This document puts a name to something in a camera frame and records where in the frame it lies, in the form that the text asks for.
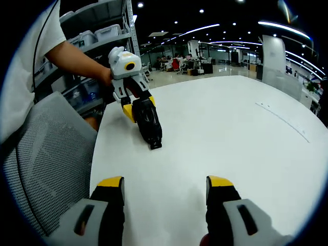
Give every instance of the ceiling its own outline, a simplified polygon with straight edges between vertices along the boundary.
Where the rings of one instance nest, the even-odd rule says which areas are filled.
[[[69,10],[77,10],[92,2],[97,1],[62,0],[60,11],[66,13]],[[313,27],[320,19],[325,19],[326,14],[321,14],[320,8],[315,8],[316,12],[312,11],[313,7],[318,6],[314,4],[317,2],[316,0],[312,0],[311,4],[307,2],[300,4],[300,1],[294,0],[285,0],[285,2],[292,14],[290,17],[298,16],[290,24],[284,9],[278,7],[278,0],[244,0],[243,2],[238,0],[202,0],[196,2],[190,0],[132,0],[133,13],[137,15],[135,27],[139,45],[150,42],[146,47],[140,47],[140,52],[145,53],[147,50],[161,45],[162,42],[165,42],[164,45],[186,44],[193,37],[201,42],[241,40],[260,43],[259,37],[262,37],[263,34],[276,34],[277,37],[283,39],[287,51],[305,58],[322,69],[326,62],[324,56],[326,49],[324,45],[319,46],[323,40],[318,38],[318,30]],[[138,3],[143,3],[143,7],[138,8]],[[313,40],[279,28],[259,25],[258,21],[274,22],[293,27],[306,33]],[[164,40],[175,37],[174,33],[186,33],[214,24],[220,24],[220,26],[195,31],[181,37],[177,36],[169,42]],[[163,36],[156,36],[156,38],[149,37],[151,33],[161,31],[168,33]],[[249,47],[251,51],[257,50],[259,52],[256,45],[245,46]],[[300,59],[292,56],[291,58],[301,63]]]

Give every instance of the black wire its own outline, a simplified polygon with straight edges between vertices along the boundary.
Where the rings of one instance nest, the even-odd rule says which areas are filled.
[[[36,50],[37,50],[37,45],[39,44],[39,41],[40,41],[40,38],[41,38],[41,34],[42,34],[42,31],[43,29],[45,28],[45,25],[53,11],[53,9],[56,7],[56,4],[58,3],[59,0],[57,0],[55,2],[55,4],[52,6],[51,10],[50,10],[50,13],[48,14],[47,18],[46,18],[46,21],[45,23],[43,24],[42,28],[41,28],[41,31],[39,33],[39,36],[37,37],[37,41],[36,41],[36,44],[35,44],[35,49],[34,49],[34,55],[33,55],[33,70],[32,70],[32,74],[33,74],[33,91],[35,93],[35,89],[36,89],[36,86],[35,86],[35,77],[34,77],[34,69],[35,69],[35,58],[36,58]]]
[[[39,224],[39,226],[40,226],[41,229],[43,230],[44,234],[45,234],[46,236],[48,236],[48,233],[46,232],[46,230],[45,230],[44,227],[42,226],[42,224],[41,224],[41,222],[39,221],[39,219],[37,218],[36,214],[34,213],[34,210],[33,210],[32,204],[31,204],[30,199],[29,199],[29,197],[28,197],[28,195],[27,195],[27,192],[26,192],[26,190],[25,190],[25,186],[24,186],[24,183],[23,183],[22,175],[21,175],[21,173],[22,173],[22,172],[21,172],[21,165],[20,165],[20,163],[19,163],[19,159],[18,159],[18,145],[16,146],[15,151],[16,151],[16,162],[17,162],[18,176],[19,176],[20,183],[21,183],[21,185],[22,185],[23,192],[24,192],[25,197],[26,197],[26,201],[27,201],[27,203],[28,203],[28,205],[29,205],[29,207],[30,207],[30,210],[31,210],[31,212],[32,212],[32,214],[33,214],[33,216],[34,216],[36,222]]]

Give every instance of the office chair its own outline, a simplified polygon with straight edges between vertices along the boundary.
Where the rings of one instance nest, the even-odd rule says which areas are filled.
[[[24,128],[3,172],[22,214],[40,236],[47,236],[63,213],[89,198],[97,132],[59,92],[31,109]]]
[[[150,66],[150,62],[148,62],[147,66],[142,67],[142,70],[143,70],[143,72],[145,73],[146,76],[150,75],[149,66]]]
[[[187,73],[187,61],[182,60],[177,74]]]

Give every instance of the desk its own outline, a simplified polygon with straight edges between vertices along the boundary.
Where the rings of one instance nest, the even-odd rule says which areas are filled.
[[[124,245],[199,245],[208,232],[207,175],[231,180],[280,233],[301,229],[328,171],[328,130],[310,110],[243,76],[185,81],[151,93],[163,147],[151,151],[113,103],[93,154],[90,192],[105,178],[125,177]]]

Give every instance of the white t-shirt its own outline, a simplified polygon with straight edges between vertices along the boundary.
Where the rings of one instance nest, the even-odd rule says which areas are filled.
[[[24,123],[27,114],[34,105],[33,55],[37,38],[48,17],[53,4],[44,11],[32,25],[7,71],[0,96],[0,142],[3,143]],[[35,64],[39,64],[43,56],[52,48],[66,40],[59,23],[60,1],[52,11],[39,40]]]

